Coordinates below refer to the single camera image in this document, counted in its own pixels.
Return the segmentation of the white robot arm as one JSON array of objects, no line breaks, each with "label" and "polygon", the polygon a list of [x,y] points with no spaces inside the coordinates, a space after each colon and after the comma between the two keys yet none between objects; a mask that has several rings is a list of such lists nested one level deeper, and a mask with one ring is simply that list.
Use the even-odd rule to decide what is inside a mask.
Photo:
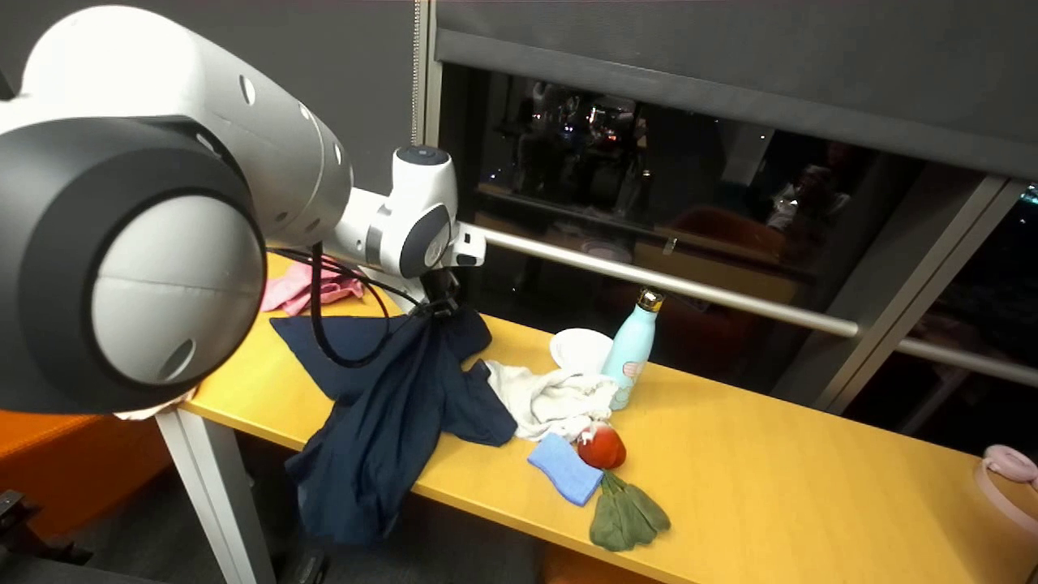
[{"label": "white robot arm", "polygon": [[486,240],[449,154],[399,145],[385,191],[296,93],[144,7],[83,7],[0,103],[0,405],[165,405],[251,334],[274,254],[323,250],[425,294]]}]

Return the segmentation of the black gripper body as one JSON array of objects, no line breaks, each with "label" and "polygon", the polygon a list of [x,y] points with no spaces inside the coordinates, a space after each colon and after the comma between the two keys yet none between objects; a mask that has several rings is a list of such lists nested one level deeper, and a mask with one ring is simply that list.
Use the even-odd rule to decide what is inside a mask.
[{"label": "black gripper body", "polygon": [[454,315],[461,307],[457,290],[461,284],[452,270],[430,270],[423,277],[423,293],[435,315]]}]

